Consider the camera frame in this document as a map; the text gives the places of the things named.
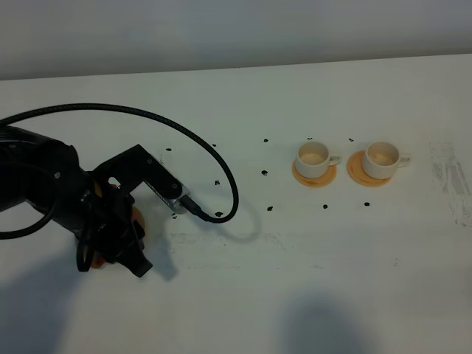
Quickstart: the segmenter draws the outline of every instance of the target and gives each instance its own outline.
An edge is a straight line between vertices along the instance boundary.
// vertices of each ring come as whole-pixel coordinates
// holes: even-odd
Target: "cup handle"
[[[342,160],[342,155],[340,153],[331,153],[330,166],[334,166],[335,164],[340,164],[341,160]]]
[[[398,164],[398,167],[408,166],[411,161],[412,161],[412,155],[410,155],[409,153],[401,153],[400,164]]]

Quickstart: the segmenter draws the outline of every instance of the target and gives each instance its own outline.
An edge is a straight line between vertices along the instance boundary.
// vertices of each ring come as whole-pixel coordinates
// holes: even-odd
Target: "white coffee cup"
[[[395,174],[399,167],[408,166],[412,161],[409,153],[400,153],[388,142],[373,142],[362,158],[362,168],[367,175],[375,179],[387,179]]]
[[[306,142],[296,153],[296,171],[306,178],[323,176],[329,166],[339,164],[341,154],[330,153],[321,142]]]

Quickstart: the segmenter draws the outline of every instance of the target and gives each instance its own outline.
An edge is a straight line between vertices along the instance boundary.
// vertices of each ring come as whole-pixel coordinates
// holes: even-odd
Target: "robotic arm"
[[[204,213],[191,199],[189,190],[141,145],[86,172],[80,168],[72,146],[7,126],[44,114],[92,109],[156,120],[196,141],[217,160],[228,177],[233,192],[232,211],[224,218]],[[119,187],[108,183],[110,177],[120,183]],[[174,212],[190,211],[213,223],[230,220],[239,204],[235,180],[218,153],[194,133],[157,114],[118,105],[78,103],[40,108],[0,120],[0,212],[26,201],[44,214],[39,222],[26,229],[0,232],[0,239],[30,235],[52,219],[77,238],[79,271],[88,271],[94,255],[99,254],[107,262],[121,263],[142,277],[152,264],[142,251],[144,229],[131,218],[134,199],[130,194],[142,182]]]

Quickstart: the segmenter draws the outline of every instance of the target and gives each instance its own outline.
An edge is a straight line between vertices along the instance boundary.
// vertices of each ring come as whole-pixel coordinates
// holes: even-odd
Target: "smudge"
[[[279,246],[280,249],[283,249],[284,251],[287,251],[287,249],[284,247],[283,243],[279,240],[279,238],[275,234],[271,233],[266,233],[263,235],[263,239],[267,243],[271,243],[273,245]]]
[[[429,143],[431,175],[434,188],[448,197],[449,209],[455,223],[472,226],[472,193],[454,144]]]

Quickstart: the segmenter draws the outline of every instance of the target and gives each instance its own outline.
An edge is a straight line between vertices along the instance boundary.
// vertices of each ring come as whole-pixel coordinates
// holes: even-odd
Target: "orange part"
[[[320,188],[330,184],[336,177],[337,168],[336,166],[329,166],[327,172],[318,178],[306,178],[298,173],[295,168],[295,162],[292,164],[292,173],[295,179],[310,188]]]

